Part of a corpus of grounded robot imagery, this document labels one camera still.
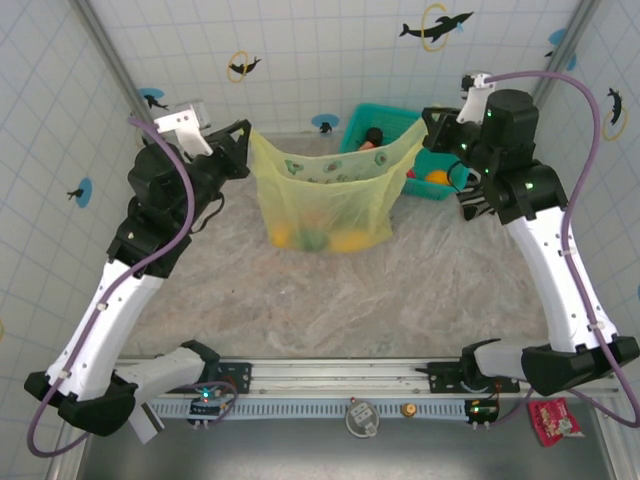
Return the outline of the teal plastic basket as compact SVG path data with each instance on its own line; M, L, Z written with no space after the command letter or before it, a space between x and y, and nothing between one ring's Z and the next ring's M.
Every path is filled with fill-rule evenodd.
M371 103L360 104L346 128L340 152L355 151L364 142L365 133L371 127L382 130L384 145L392 143L417 120L421 120L421 113L418 111ZM402 193L435 201L445 200L449 195L457 193L465 186L470 170L456 161L454 155L421 149L411 168L416 178L406 178ZM426 182L425 176L433 170L446 171L450 184L444 186Z

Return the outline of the yellow plastic bag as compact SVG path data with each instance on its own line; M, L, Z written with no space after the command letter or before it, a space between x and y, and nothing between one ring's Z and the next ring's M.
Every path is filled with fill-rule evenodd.
M400 196L406 174L414 164L427 133L417 120L388 145L364 151L310 157L276 148L257 131L250 135L252 172L269 238L269 228L286 224L295 233L303 228L303 212L322 209L331 225L317 229L330 235L341 230L367 231L373 246L392 235L390 212Z

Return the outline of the fake dark green avocado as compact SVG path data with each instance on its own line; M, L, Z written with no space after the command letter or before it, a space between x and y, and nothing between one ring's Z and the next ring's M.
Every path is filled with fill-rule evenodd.
M296 247L305 252L321 252L328 248L329 235L317 229L300 229L294 236Z

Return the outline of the fake yellow mango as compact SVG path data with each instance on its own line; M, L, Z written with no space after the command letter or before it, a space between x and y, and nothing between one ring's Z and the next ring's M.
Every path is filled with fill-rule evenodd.
M341 230L330 235L329 246L333 252L350 253L362 251L373 245L372 237L367 231Z

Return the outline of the black white striped sock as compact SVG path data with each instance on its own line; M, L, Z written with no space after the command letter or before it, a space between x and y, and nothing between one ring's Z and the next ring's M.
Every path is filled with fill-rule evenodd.
M469 222L483 215L494 215L495 209L489 205L481 185L481 175L470 170L465 186L456 193L463 218Z

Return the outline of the round grey device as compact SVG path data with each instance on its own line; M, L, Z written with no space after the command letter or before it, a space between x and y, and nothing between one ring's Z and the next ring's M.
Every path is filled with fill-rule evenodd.
M366 439L377 435L380 416L373 404L366 400L351 399L345 414L347 430L356 438Z

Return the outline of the red snack packet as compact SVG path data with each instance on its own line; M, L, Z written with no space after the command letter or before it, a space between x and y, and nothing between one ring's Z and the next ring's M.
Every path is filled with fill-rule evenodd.
M564 438L583 437L565 398L532 401L528 404L528 411L532 427L543 447L551 447Z

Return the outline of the aluminium frame post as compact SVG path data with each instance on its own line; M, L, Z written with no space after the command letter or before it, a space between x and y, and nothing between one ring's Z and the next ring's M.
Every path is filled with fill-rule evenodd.
M564 73L571 58L576 53L578 44L594 19L597 11L605 3L604 0L579 0L577 7L565 28L565 34L553 48L551 60L546 71L552 73ZM533 100L541 109L551 95L553 89L552 78L542 77L533 92Z
M126 99L131 112L140 120L151 122L152 117L146 103L140 96L129 72L120 58L106 29L96 14L90 0L68 0L78 16L85 32L106 64L108 71Z

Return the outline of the black mounting bracket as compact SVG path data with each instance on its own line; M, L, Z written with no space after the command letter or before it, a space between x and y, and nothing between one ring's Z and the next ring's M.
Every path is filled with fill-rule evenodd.
M221 362L217 380L232 385L238 394L248 394L253 365L249 362Z
M424 374L432 394L463 393L462 371L459 361L432 361L415 369Z

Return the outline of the aluminium mounting rail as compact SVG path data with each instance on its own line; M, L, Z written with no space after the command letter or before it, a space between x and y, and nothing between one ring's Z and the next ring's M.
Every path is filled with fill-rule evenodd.
M250 363L249 399L453 399L471 393L433 394L417 369L427 358L223 358Z

